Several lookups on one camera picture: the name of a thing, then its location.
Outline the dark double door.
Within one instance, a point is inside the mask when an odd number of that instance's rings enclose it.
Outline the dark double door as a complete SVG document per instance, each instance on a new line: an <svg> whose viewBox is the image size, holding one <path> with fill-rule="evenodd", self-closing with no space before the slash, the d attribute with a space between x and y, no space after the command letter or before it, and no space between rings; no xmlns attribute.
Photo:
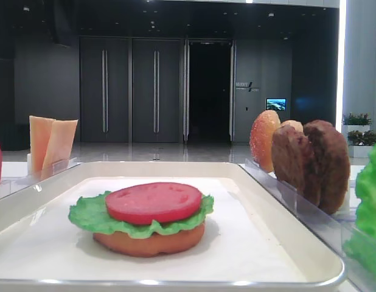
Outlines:
<svg viewBox="0 0 376 292"><path fill-rule="evenodd" d="M80 40L81 140L179 143L181 40Z"/></svg>

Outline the clear acrylic left rail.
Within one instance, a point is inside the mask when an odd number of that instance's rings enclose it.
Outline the clear acrylic left rail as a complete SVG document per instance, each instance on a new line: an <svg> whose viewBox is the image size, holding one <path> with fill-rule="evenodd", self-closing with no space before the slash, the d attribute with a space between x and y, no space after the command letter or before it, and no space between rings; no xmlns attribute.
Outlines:
<svg viewBox="0 0 376 292"><path fill-rule="evenodd" d="M59 161L52 164L42 172L31 174L28 162L3 162L0 182L0 199L9 196L26 187L40 183L43 179L50 178L71 167L80 164L77 158Z"/></svg>

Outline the orange cheese slice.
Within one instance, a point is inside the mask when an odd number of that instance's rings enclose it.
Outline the orange cheese slice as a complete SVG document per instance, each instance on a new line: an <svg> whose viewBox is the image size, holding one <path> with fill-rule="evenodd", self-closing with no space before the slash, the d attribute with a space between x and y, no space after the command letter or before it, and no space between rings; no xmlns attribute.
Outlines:
<svg viewBox="0 0 376 292"><path fill-rule="evenodd" d="M55 119L29 116L30 126L30 153L32 155L33 173L42 170L47 145Z"/></svg>
<svg viewBox="0 0 376 292"><path fill-rule="evenodd" d="M55 162L70 158L77 124L78 120L55 120L52 123L43 170L51 167Z"/></svg>

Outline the dark brown meat patty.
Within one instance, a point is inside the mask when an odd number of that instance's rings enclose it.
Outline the dark brown meat patty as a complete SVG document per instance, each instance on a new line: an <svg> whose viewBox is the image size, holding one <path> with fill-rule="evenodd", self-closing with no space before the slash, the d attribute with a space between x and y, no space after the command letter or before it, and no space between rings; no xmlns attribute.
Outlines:
<svg viewBox="0 0 376 292"><path fill-rule="evenodd" d="M281 126L273 134L271 157L277 179L293 186L298 194L317 206L319 178L308 137L291 125Z"/></svg>

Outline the sesame bun top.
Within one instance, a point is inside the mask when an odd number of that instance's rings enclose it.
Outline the sesame bun top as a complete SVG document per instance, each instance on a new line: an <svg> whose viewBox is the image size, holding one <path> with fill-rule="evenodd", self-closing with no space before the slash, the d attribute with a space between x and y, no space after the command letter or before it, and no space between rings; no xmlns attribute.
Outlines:
<svg viewBox="0 0 376 292"><path fill-rule="evenodd" d="M265 110L253 122L249 147L253 160L269 173L273 171L271 146L273 133L280 127L280 119L274 110Z"/></svg>

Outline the green lettuce leaf on tray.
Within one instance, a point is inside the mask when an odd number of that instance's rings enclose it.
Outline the green lettuce leaf on tray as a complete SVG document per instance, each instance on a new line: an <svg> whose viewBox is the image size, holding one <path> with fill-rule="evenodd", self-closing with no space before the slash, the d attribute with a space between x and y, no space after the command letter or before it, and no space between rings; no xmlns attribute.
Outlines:
<svg viewBox="0 0 376 292"><path fill-rule="evenodd" d="M189 218L161 224L152 221L150 225L134 225L113 219L107 212L105 198L110 192L106 191L95 197L80 197L76 204L70 207L69 221L77 227L93 233L111 235L114 232L123 232L133 239L149 238L153 234L173 235L180 231L189 231L204 223L206 215L213 212L214 198L203 195L201 206Z"/></svg>

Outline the white planter with plants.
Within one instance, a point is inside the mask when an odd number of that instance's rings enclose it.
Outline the white planter with plants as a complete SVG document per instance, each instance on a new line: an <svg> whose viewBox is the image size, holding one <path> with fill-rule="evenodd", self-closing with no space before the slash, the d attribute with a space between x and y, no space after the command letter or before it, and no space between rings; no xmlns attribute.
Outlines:
<svg viewBox="0 0 376 292"><path fill-rule="evenodd" d="M347 139L351 158L367 158L376 144L376 131L371 129L372 120L367 113L345 114L342 133Z"/></svg>

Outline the white tray liner paper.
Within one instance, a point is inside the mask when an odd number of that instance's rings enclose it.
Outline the white tray liner paper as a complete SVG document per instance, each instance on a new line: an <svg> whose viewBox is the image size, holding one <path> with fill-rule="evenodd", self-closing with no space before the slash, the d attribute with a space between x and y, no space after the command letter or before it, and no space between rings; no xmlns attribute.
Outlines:
<svg viewBox="0 0 376 292"><path fill-rule="evenodd" d="M180 178L179 182L214 197L203 238L173 255L137 258L117 254L68 220L69 207L151 178L86 179L0 234L0 279L46 280L250 280L298 282L304 277L281 245L251 220L230 179Z"/></svg>

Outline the clear acrylic cheese holder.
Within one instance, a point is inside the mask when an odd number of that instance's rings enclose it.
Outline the clear acrylic cheese holder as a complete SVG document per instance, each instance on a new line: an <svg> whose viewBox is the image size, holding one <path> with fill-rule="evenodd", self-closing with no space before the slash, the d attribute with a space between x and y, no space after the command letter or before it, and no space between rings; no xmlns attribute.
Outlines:
<svg viewBox="0 0 376 292"><path fill-rule="evenodd" d="M68 165L69 165L68 160L61 160L61 161L54 162L51 165L51 172L54 174L54 173L64 171L68 168ZM31 155L31 153L28 153L27 154L27 174L31 175L32 173L33 173L33 170L32 170L32 155Z"/></svg>

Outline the clear acrylic rail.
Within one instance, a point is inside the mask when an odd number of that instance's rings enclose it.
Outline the clear acrylic rail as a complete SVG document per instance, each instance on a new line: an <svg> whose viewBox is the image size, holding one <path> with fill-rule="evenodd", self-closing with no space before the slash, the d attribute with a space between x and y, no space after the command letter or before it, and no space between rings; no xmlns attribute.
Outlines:
<svg viewBox="0 0 376 292"><path fill-rule="evenodd" d="M77 158L59 161L52 164L42 172L31 174L28 162L3 162L0 182L0 199L9 196L26 187L40 183L43 179L50 178L71 167L80 164Z"/></svg>
<svg viewBox="0 0 376 292"><path fill-rule="evenodd" d="M262 171L256 163L247 159L241 166L344 259L348 281L358 291L376 291L376 240L356 227L356 209L360 200L355 196L355 179L364 169L363 165L351 166L346 199L334 215L327 215L298 195L292 186L279 182L274 174Z"/></svg>

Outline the small wall screen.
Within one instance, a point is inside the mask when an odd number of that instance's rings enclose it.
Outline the small wall screen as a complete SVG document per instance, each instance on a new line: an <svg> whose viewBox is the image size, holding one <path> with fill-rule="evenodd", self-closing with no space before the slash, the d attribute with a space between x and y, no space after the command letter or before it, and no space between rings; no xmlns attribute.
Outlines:
<svg viewBox="0 0 376 292"><path fill-rule="evenodd" d="M286 99L266 99L266 110L285 111L287 106Z"/></svg>

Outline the orange cheese slice rear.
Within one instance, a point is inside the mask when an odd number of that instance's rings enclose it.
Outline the orange cheese slice rear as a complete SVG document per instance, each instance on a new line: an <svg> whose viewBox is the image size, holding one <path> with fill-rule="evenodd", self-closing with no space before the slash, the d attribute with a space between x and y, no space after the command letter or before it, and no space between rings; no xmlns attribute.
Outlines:
<svg viewBox="0 0 376 292"><path fill-rule="evenodd" d="M55 119L29 116L30 126L30 153L32 155L33 173L42 170L47 145Z"/></svg>

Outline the green lettuce leaf standing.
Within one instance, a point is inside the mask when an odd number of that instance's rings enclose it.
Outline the green lettuce leaf standing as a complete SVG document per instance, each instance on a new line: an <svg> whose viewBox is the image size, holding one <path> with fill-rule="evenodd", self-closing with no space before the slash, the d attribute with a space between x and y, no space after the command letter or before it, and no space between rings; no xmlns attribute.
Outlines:
<svg viewBox="0 0 376 292"><path fill-rule="evenodd" d="M361 200L356 230L345 242L344 250L376 276L376 144L369 153L369 163L357 174L355 194Z"/></svg>

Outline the bun bottom on tray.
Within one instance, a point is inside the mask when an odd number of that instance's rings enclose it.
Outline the bun bottom on tray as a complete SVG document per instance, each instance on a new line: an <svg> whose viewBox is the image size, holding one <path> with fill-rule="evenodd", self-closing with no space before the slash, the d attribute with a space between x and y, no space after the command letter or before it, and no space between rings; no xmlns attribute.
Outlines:
<svg viewBox="0 0 376 292"><path fill-rule="evenodd" d="M205 230L205 223L197 227L179 231L172 235L152 234L149 238L134 239L127 233L115 232L111 235L93 233L93 239L104 247L133 257L154 257L160 254L176 254L196 246Z"/></svg>

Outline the clear acrylic right rail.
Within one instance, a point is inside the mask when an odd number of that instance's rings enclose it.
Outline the clear acrylic right rail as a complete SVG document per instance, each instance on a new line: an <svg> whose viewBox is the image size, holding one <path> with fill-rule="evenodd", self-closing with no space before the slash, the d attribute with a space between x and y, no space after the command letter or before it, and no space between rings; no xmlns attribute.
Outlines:
<svg viewBox="0 0 376 292"><path fill-rule="evenodd" d="M348 281L358 291L376 291L376 240L356 227L356 209L360 200L355 196L355 179L364 169L363 165L351 166L346 199L334 215L327 215L298 195L292 186L279 182L274 174L262 171L256 163L247 159L241 166L344 259Z"/></svg>

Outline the white metal tray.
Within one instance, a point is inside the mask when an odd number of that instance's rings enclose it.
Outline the white metal tray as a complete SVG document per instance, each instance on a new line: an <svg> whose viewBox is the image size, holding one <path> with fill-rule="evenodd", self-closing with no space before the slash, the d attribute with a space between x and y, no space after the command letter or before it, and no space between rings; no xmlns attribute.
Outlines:
<svg viewBox="0 0 376 292"><path fill-rule="evenodd" d="M80 197L186 183L214 197L199 244L174 255L113 253L68 220ZM0 291L336 291L342 258L263 185L226 162L87 162L0 189Z"/></svg>

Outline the tan bun slice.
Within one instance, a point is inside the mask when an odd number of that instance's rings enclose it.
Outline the tan bun slice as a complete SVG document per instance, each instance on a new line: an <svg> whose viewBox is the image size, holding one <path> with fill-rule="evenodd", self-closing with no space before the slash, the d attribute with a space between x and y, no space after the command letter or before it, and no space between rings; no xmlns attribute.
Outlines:
<svg viewBox="0 0 376 292"><path fill-rule="evenodd" d="M289 125L289 126L293 127L296 131L299 131L301 133L304 132L303 125L299 121L296 121L296 120L286 120L286 121L284 121L284 122L281 123L281 126L286 126L286 125Z"/></svg>

